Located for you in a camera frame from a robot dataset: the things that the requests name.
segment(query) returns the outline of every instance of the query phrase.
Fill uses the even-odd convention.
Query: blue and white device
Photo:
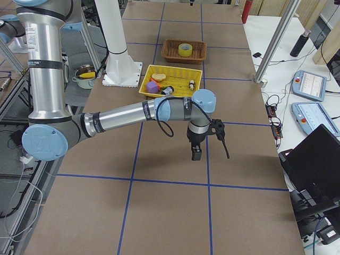
[[[299,70],[294,76],[292,89],[296,95],[322,102],[325,97],[327,78]]]
[[[292,103],[292,111],[296,121],[306,134],[310,134],[320,124],[336,137],[340,137],[340,131],[319,102]]]

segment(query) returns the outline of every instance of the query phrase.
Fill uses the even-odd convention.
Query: brown basket
[[[179,55],[180,44],[190,44],[192,46],[191,56],[182,57]],[[201,64],[207,57],[207,44],[202,41],[166,39],[163,43],[161,55],[167,62]]]

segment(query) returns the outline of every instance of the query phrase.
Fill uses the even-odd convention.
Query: yellow tape roll
[[[192,46],[190,44],[180,44],[178,54],[182,57],[189,57],[192,54]]]

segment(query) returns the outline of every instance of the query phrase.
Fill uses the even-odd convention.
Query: light blue cap
[[[16,4],[20,4],[22,6],[38,6],[40,4],[45,4],[48,0],[13,0]]]
[[[9,37],[8,35],[5,35],[4,33],[0,32],[0,39],[1,41],[4,42],[4,44],[8,44],[11,41],[11,37]]]
[[[156,117],[157,108],[158,108],[160,102],[162,102],[165,99],[166,99],[166,97],[155,98],[155,119],[157,119],[157,117]],[[159,121],[168,121],[170,119],[170,115],[171,115],[171,108],[170,108],[169,100],[167,100],[167,101],[165,101],[164,103],[161,104],[161,106],[158,110],[158,120]]]
[[[35,159],[51,161],[64,156],[69,148],[65,136],[55,127],[36,124],[22,135],[22,145]]]
[[[82,28],[82,22],[66,23],[65,26],[62,27],[63,30],[74,30],[74,31],[80,31],[81,28]]]
[[[3,21],[19,21],[19,18],[14,14],[7,14],[0,17]]]
[[[213,113],[216,107],[216,96],[208,89],[200,89],[195,91],[191,98],[206,113]]]

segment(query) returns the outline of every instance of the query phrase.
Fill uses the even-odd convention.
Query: red cylinder
[[[245,24],[247,22],[247,18],[250,12],[250,8],[252,5],[253,1],[252,0],[246,0],[242,12],[242,23]]]

